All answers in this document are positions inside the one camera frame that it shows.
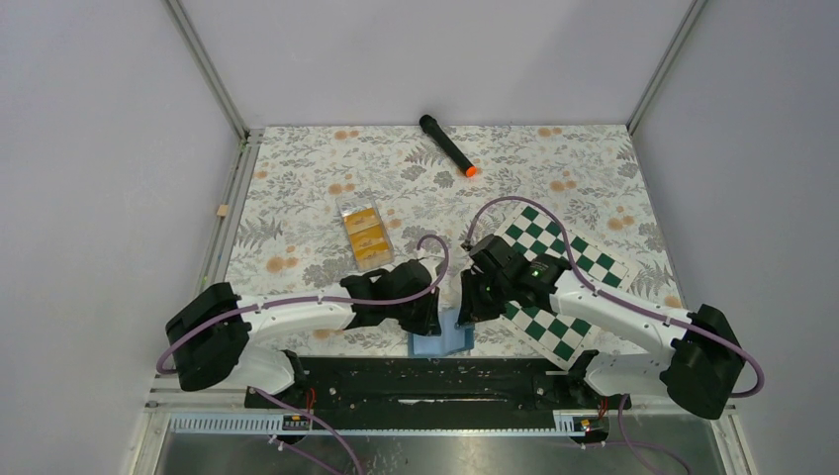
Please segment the clear box with orange cards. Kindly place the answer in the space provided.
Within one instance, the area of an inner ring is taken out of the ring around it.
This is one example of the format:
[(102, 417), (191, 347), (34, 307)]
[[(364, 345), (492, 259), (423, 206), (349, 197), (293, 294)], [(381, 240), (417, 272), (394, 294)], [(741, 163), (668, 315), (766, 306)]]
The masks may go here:
[(372, 195), (350, 194), (336, 204), (358, 269), (366, 272), (391, 264), (394, 250)]

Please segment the blue card holder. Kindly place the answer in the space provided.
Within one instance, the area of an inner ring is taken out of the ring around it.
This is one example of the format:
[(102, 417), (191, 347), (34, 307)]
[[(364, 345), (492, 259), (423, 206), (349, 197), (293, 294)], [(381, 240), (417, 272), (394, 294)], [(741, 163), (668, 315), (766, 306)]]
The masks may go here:
[(412, 334), (408, 339), (408, 357), (438, 358), (475, 346), (474, 327), (458, 324), (460, 308), (446, 309), (439, 314), (440, 335), (423, 336)]

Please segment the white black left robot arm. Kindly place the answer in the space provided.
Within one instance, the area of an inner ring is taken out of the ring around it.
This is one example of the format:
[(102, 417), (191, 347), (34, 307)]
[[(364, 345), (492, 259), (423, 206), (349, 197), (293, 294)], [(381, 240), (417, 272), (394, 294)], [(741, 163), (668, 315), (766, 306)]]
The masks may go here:
[(415, 258), (323, 289), (274, 297), (242, 296), (229, 282), (212, 284), (166, 323), (169, 345), (156, 370), (176, 375), (186, 392), (231, 383), (296, 406), (308, 384), (296, 355), (269, 350), (263, 341), (287, 333), (374, 328), (387, 320), (409, 333), (437, 333), (437, 287), (447, 267), (447, 259)]

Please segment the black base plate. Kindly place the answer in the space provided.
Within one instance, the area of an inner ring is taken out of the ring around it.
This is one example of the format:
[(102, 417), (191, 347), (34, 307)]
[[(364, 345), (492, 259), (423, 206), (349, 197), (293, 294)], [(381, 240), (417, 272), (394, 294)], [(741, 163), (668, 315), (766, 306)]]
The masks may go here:
[(601, 396), (581, 376), (544, 358), (325, 357), (294, 359), (291, 386), (279, 401), (315, 413), (399, 409), (436, 404), (452, 408), (617, 410), (617, 395)]

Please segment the floral tablecloth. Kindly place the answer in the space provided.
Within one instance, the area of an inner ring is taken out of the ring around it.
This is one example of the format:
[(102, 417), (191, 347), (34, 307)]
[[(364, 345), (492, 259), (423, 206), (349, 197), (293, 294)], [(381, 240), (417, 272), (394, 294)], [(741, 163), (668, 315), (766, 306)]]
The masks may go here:
[[(265, 131), (227, 267), (246, 295), (325, 287), (357, 270), (338, 206), (369, 196), (397, 261), (425, 235), (451, 251), (443, 309), (460, 301), (462, 241), (509, 220), (522, 198), (549, 208), (637, 269), (631, 293), (682, 303), (631, 138), (623, 125), (459, 126), (447, 134), (477, 166), (464, 176), (416, 126)], [(470, 221), (478, 220), (473, 230)]]

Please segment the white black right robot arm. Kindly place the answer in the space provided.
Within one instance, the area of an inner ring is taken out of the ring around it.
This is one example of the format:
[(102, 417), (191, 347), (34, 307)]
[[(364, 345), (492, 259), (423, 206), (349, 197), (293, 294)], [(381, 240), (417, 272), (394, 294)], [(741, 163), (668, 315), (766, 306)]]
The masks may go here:
[(584, 282), (564, 257), (527, 259), (490, 235), (467, 245), (462, 325), (505, 318), (565, 363), (569, 398), (590, 408), (603, 397), (668, 397), (707, 420), (720, 418), (745, 365), (725, 315), (662, 309)]

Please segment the black marker orange tip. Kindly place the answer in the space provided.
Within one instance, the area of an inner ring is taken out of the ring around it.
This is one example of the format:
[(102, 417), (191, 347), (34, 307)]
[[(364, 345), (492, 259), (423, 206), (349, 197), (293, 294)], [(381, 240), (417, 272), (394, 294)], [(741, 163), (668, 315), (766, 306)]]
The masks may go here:
[(478, 168), (452, 141), (434, 117), (431, 115), (422, 115), (419, 119), (419, 126), (421, 130), (429, 136), (449, 158), (452, 159), (457, 168), (466, 177), (471, 178), (477, 174)]

